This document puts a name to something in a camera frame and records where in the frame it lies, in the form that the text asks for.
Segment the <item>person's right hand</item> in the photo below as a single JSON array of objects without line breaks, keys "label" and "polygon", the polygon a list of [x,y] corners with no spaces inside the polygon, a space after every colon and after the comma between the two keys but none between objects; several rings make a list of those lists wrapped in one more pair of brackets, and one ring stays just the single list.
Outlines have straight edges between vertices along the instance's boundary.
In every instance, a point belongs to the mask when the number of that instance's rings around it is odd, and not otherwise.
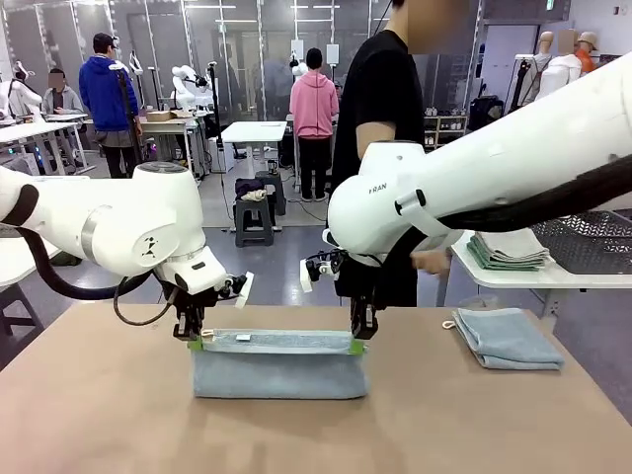
[{"label": "person's right hand", "polygon": [[430,275],[440,275],[450,268],[450,260],[444,251],[414,252],[410,257],[417,270]]}]

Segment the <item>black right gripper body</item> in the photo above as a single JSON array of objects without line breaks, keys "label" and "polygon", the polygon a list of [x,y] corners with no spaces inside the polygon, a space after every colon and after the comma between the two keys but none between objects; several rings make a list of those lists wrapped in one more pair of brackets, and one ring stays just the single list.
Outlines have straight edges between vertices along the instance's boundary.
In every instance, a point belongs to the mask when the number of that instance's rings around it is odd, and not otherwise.
[{"label": "black right gripper body", "polygon": [[340,296],[360,300],[364,298],[378,311],[384,309],[381,283],[382,269],[344,258],[340,265]]}]

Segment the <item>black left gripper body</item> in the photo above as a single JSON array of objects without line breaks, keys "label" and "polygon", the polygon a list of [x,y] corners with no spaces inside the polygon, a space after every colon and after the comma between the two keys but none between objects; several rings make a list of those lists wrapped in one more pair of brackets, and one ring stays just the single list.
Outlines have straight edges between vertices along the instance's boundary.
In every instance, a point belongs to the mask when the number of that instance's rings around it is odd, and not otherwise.
[{"label": "black left gripper body", "polygon": [[174,284],[165,284],[165,298],[176,308],[178,314],[185,313],[190,320],[204,320],[205,309],[217,303],[217,292],[207,289],[194,295],[186,293]]}]

